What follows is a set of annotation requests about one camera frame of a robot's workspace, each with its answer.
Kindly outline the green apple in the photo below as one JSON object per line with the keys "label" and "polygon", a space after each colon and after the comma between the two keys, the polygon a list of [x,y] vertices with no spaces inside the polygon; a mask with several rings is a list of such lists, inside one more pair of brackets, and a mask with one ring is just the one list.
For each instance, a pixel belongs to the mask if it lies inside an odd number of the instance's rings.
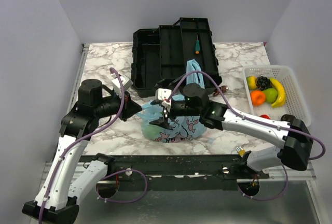
{"label": "green apple", "polygon": [[146,139],[155,140],[160,136],[161,130],[155,125],[146,125],[142,127],[142,134]]}

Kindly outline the light blue printed plastic bag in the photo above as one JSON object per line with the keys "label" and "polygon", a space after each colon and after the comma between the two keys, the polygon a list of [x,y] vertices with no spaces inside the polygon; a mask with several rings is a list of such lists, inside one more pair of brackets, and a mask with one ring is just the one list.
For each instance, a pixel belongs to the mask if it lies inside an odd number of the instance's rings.
{"label": "light blue printed plastic bag", "polygon": [[[201,71],[199,63],[195,60],[189,60],[187,62],[186,73],[192,71]],[[186,84],[196,83],[201,88],[205,89],[205,84],[203,82],[202,74],[191,74],[186,78]],[[146,103],[142,106],[142,112],[136,114],[141,120],[141,130],[143,126],[151,125],[150,122],[161,117],[162,107],[159,105],[150,105]],[[206,127],[199,122],[198,116],[189,117],[176,117],[174,121],[168,120],[171,127],[170,130],[160,128],[160,136],[151,141],[161,142],[161,143],[177,143],[182,141],[190,141],[195,138],[202,136],[206,132]]]}

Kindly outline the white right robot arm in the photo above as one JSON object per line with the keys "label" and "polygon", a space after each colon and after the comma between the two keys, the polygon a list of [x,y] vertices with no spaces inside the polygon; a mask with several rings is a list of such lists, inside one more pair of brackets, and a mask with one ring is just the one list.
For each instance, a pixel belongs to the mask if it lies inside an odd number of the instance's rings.
{"label": "white right robot arm", "polygon": [[153,105],[163,108],[162,116],[151,124],[169,129],[168,120],[176,117],[198,116],[199,122],[209,129],[235,131],[262,139],[272,147],[248,151],[239,164],[239,173],[251,178],[257,172],[274,166],[284,165],[296,171],[305,171],[308,166],[313,139],[300,119],[275,121],[253,115],[209,99],[205,89],[190,83],[182,90],[184,99],[176,101],[171,90],[158,89]]}

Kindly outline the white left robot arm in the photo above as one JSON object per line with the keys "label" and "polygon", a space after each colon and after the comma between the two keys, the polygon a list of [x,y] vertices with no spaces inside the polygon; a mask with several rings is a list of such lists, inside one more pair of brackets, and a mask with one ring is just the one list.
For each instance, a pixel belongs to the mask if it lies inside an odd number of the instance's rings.
{"label": "white left robot arm", "polygon": [[115,159],[97,154],[92,164],[77,178],[77,164],[101,118],[126,121],[139,111],[127,90],[133,82],[127,76],[111,80],[112,88],[97,79],[87,79],[78,89],[78,100],[61,120],[60,137],[50,171],[34,200],[24,204],[23,214],[45,223],[74,223],[79,206],[100,179],[115,173]]}

